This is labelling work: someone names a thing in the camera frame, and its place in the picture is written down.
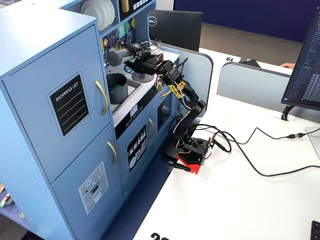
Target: gold handle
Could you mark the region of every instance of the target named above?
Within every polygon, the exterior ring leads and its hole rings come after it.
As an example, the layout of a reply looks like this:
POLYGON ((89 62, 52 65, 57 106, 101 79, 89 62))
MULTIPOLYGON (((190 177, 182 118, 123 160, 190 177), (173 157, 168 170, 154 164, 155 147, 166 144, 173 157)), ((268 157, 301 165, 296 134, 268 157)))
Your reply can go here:
POLYGON ((156 127, 154 125, 154 122, 151 120, 151 118, 149 118, 149 122, 151 123, 152 125, 152 128, 153 128, 153 133, 152 135, 149 137, 149 139, 152 139, 154 137, 154 135, 156 134, 156 127))
POLYGON ((118 154, 117 154, 117 151, 116 151, 115 147, 112 145, 112 143, 109 142, 109 141, 108 141, 108 146, 111 148, 111 150, 112 150, 113 153, 114 153, 115 160, 112 161, 112 165, 115 165, 115 164, 118 162, 118 154))
POLYGON ((101 116, 104 116, 107 113, 108 108, 109 108, 108 97, 107 97, 107 94, 106 94, 104 87, 100 84, 100 82, 98 80, 95 81, 95 85, 101 91, 101 93, 104 97, 104 100, 105 100, 105 108, 101 111, 101 116))
POLYGON ((170 93, 171 93, 171 90, 170 90, 170 91, 168 91, 168 92, 167 92, 167 93, 165 93, 165 94, 160 95, 160 98, 164 98, 165 96, 169 95, 170 93))

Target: blue wall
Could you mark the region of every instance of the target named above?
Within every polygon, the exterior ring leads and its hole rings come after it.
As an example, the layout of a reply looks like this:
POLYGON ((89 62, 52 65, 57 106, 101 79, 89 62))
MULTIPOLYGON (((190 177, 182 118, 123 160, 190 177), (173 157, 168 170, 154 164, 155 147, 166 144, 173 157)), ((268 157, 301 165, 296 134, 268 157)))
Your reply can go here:
POLYGON ((175 10, 203 12, 203 22, 303 42, 316 0, 175 0, 175 10))

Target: white desk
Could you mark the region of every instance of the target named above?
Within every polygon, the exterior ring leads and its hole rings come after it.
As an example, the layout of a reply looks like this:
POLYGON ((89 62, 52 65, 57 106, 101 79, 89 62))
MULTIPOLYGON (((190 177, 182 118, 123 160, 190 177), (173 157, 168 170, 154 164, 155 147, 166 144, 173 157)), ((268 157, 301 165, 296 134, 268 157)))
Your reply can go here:
MULTIPOLYGON (((239 142, 255 127, 282 137, 319 126, 299 118, 285 123, 274 117, 279 115, 216 95, 201 122, 231 133, 239 142)), ((206 130, 194 134, 211 136, 206 130)), ((243 150, 264 174, 320 164, 307 136, 271 140, 255 133, 243 150)), ((172 171, 134 240, 150 240, 153 233, 169 240, 308 240, 311 222, 320 222, 319 185, 320 169, 265 178, 234 143, 231 154, 215 147, 198 175, 172 171)))

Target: blue carpet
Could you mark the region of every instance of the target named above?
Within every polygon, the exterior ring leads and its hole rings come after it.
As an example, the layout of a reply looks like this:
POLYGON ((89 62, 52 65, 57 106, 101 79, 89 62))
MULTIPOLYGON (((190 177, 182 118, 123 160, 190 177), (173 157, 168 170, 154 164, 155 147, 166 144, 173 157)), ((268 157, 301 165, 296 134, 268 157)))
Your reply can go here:
MULTIPOLYGON (((4 199, 6 194, 7 194, 7 191, 3 190, 3 192, 0 194, 0 201, 2 199, 4 199)), ((27 221, 27 219, 20 217, 20 210, 16 204, 14 204, 12 206, 4 206, 3 208, 0 208, 0 214, 4 215, 8 219, 11 219, 12 221, 16 222, 17 224, 21 225, 22 227, 29 230, 30 232, 33 231, 32 227, 29 224, 29 222, 27 221)))
POLYGON ((165 184, 168 170, 168 159, 158 151, 101 240, 132 240, 134 238, 165 184))

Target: black pot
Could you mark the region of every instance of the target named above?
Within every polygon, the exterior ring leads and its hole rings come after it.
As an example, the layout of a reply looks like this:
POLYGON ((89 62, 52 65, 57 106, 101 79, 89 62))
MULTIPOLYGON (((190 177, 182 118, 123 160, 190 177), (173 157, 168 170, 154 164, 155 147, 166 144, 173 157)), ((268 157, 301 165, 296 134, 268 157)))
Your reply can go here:
POLYGON ((121 104, 128 97, 128 80, 120 73, 112 73, 106 76, 110 103, 121 104))

